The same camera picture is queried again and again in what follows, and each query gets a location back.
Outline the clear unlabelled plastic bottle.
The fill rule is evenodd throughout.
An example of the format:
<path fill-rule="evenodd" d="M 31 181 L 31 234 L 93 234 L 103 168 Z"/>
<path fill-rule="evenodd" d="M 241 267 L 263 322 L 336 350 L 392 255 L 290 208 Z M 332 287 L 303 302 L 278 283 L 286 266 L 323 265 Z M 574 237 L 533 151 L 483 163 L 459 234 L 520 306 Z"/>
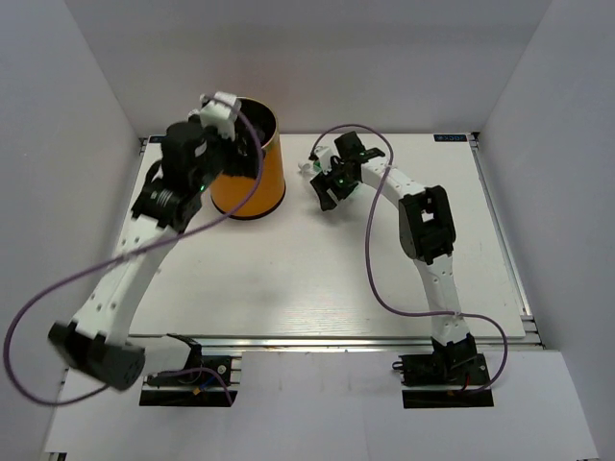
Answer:
<path fill-rule="evenodd" d="M 309 162 L 301 163 L 299 165 L 299 171 L 304 176 L 311 176 L 311 177 L 313 177 L 315 175 L 315 170 L 313 168 L 313 164 L 309 163 Z"/>

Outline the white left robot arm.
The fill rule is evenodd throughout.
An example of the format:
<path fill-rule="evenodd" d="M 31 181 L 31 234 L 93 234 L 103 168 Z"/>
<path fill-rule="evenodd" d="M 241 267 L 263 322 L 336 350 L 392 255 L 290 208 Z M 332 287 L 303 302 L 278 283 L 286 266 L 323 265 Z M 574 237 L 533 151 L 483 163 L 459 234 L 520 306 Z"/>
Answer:
<path fill-rule="evenodd" d="M 256 182 L 263 161 L 260 130 L 247 119 L 190 117 L 166 129 L 115 260 L 72 318 L 49 330 L 49 342 L 71 369 L 116 391 L 147 375 L 171 372 L 183 383 L 201 376 L 204 362 L 189 339 L 166 334 L 134 341 L 131 324 L 162 262 L 181 238 L 195 232 L 189 223 L 202 207 L 203 193 L 221 176 Z"/>

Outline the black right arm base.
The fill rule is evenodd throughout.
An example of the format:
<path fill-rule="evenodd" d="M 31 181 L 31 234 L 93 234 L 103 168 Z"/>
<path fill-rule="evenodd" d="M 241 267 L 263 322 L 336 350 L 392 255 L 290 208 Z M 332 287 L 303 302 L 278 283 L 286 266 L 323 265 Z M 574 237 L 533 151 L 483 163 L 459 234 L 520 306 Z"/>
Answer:
<path fill-rule="evenodd" d="M 400 355 L 391 368 L 401 377 L 404 409 L 494 406 L 492 391 L 479 391 L 490 380 L 482 353 L 452 370 L 447 370 L 434 353 Z"/>

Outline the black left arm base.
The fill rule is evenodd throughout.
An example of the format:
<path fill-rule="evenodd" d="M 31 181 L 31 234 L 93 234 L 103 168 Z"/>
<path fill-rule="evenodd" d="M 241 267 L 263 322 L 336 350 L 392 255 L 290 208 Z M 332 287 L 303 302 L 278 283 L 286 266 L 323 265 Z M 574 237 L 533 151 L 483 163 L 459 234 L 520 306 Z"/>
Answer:
<path fill-rule="evenodd" d="M 173 376 L 166 372 L 144 378 L 141 407 L 229 408 L 239 389 L 240 355 L 202 355 L 197 370 Z"/>

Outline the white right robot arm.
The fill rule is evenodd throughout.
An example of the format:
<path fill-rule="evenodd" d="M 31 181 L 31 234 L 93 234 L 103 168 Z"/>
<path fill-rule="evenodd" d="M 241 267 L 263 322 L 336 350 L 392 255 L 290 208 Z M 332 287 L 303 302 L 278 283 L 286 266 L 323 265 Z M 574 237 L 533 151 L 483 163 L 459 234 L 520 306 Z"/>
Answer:
<path fill-rule="evenodd" d="M 430 318 L 433 353 L 426 371 L 454 383 L 465 376 L 478 353 L 465 322 L 453 275 L 455 225 L 446 190 L 425 186 L 392 165 L 392 155 L 366 148 L 357 133 L 339 136 L 335 148 L 315 145 L 310 154 L 313 187 L 323 211 L 333 210 L 361 184 L 376 190 L 366 225 L 364 252 L 370 289 L 387 311 L 407 318 Z M 429 310 L 407 312 L 388 306 L 377 291 L 370 237 L 379 198 L 398 211 L 399 240 L 421 277 Z"/>

